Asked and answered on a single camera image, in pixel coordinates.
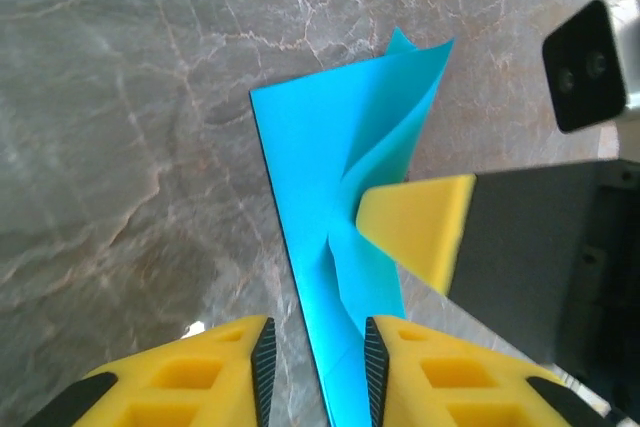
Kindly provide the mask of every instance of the yellow rubber pad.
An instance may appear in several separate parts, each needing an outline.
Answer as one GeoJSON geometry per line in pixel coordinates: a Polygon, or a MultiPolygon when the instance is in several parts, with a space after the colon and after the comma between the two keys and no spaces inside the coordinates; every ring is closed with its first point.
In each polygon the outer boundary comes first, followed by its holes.
{"type": "Polygon", "coordinates": [[[374,318],[389,353],[384,427],[568,427],[527,383],[546,369],[395,317],[374,318]]]}
{"type": "Polygon", "coordinates": [[[90,372],[118,381],[74,427],[255,427],[251,353],[266,319],[246,317],[90,372]]]}
{"type": "Polygon", "coordinates": [[[446,295],[476,176],[374,187],[360,201],[360,233],[446,295]]]}

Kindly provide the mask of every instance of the camera lens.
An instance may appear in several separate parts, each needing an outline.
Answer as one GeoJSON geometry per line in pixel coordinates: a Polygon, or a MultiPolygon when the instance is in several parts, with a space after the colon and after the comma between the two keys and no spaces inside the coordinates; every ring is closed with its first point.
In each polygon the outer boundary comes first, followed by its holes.
{"type": "Polygon", "coordinates": [[[607,70],[607,61],[600,52],[590,52],[587,55],[587,74],[596,80],[607,70]]]}
{"type": "Polygon", "coordinates": [[[560,73],[558,74],[558,88],[560,92],[563,94],[568,94],[573,90],[575,85],[575,79],[573,78],[573,74],[566,67],[560,69],[560,73]]]}

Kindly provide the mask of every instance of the blue paper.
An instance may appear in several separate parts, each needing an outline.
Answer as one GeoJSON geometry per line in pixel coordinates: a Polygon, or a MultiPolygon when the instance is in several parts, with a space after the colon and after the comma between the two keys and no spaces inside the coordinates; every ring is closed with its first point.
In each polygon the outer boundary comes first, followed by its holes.
{"type": "Polygon", "coordinates": [[[404,317],[394,262],[356,230],[370,187],[401,182],[453,42],[387,54],[251,92],[331,425],[371,425],[364,328],[404,317]]]}

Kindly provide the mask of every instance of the marble surface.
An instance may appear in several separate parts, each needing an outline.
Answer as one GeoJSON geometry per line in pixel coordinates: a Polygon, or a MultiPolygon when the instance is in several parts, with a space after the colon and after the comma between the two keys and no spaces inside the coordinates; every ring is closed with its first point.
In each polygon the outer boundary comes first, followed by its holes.
{"type": "MultiPolygon", "coordinates": [[[[587,0],[0,0],[0,424],[92,367],[265,312],[272,425],[326,425],[248,101],[457,44],[409,177],[598,152],[554,127],[540,45],[587,0]]],[[[409,316],[497,349],[403,273],[409,316]]]]}

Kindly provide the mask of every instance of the camera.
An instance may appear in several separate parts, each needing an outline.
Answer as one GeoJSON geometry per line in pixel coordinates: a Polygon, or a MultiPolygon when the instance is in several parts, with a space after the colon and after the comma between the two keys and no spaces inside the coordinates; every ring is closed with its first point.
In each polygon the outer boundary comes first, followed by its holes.
{"type": "Polygon", "coordinates": [[[626,132],[640,120],[640,0],[592,0],[545,39],[542,57],[561,131],[615,120],[626,132]]]}

